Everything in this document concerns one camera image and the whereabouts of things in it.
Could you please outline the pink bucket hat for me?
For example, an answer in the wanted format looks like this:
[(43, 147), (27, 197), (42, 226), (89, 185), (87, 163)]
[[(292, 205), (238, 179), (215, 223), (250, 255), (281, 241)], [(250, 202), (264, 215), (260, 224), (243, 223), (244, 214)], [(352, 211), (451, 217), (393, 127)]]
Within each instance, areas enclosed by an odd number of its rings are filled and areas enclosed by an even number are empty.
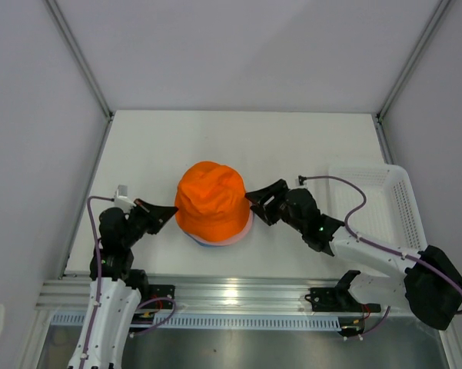
[(230, 237), (230, 238), (228, 238), (226, 240), (223, 240), (223, 242), (228, 242), (229, 245), (233, 245), (233, 244), (238, 243), (242, 239), (244, 239), (245, 236), (252, 229), (253, 221), (254, 221), (254, 215), (253, 215), (252, 212), (250, 212), (249, 217), (248, 217), (248, 221), (247, 221), (246, 225), (244, 226), (243, 230), (241, 232), (239, 232), (238, 234), (236, 234), (235, 236), (232, 236), (232, 237)]

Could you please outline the purple bucket hat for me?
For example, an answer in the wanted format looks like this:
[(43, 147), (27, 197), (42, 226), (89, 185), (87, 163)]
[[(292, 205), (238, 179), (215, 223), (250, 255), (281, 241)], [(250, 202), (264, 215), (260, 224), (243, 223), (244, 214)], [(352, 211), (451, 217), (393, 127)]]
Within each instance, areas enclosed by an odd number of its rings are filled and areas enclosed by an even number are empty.
[(200, 239), (198, 236), (190, 234), (190, 233), (185, 233), (191, 240), (199, 244), (200, 246), (207, 246), (206, 242), (202, 239)]

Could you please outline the blue bucket hat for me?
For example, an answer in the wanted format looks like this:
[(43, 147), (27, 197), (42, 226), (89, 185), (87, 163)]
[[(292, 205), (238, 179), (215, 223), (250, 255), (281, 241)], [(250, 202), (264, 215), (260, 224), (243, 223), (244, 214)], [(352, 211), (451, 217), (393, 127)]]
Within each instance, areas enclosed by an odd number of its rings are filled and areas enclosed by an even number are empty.
[(228, 246), (229, 243), (228, 242), (223, 242), (223, 241), (219, 241), (219, 242), (211, 242), (211, 241), (206, 241), (204, 240), (207, 244), (207, 248), (220, 248), (220, 247), (225, 247), (225, 246)]

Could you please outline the orange bucket hat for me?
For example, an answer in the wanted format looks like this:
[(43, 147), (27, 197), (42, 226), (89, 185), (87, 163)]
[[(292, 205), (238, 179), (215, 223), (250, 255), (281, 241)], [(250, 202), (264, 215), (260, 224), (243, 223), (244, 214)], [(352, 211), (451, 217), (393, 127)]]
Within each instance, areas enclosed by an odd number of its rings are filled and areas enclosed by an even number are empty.
[(251, 212), (241, 175), (227, 165), (200, 161), (177, 186), (176, 222), (185, 233), (223, 241), (241, 232)]

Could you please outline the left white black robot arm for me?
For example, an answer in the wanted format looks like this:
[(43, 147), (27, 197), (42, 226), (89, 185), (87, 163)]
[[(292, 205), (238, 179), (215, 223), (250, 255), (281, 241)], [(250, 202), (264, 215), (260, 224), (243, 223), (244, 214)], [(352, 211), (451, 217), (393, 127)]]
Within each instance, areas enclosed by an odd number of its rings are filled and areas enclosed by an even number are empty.
[(88, 212), (94, 237), (90, 262), (88, 307), (70, 368), (120, 368), (130, 326), (137, 310), (168, 304), (169, 296), (151, 297), (148, 276), (132, 267), (132, 247), (146, 234), (157, 234), (176, 215), (174, 206), (149, 204), (137, 198), (109, 198), (111, 207), (98, 217)]

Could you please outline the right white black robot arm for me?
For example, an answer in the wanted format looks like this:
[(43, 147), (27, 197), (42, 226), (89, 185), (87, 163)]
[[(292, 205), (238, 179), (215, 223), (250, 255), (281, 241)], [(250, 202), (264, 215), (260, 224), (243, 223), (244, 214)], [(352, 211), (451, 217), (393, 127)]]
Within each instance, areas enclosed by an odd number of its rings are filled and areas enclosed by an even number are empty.
[(379, 276), (347, 272), (334, 296), (341, 309), (351, 311), (370, 303), (403, 308), (439, 331), (462, 314), (462, 275), (440, 248), (428, 245), (412, 254), (407, 248), (369, 240), (349, 225), (353, 211), (342, 221), (332, 218), (320, 211), (309, 190), (290, 189), (283, 179), (245, 197), (267, 225), (283, 221), (312, 250), (380, 272)]

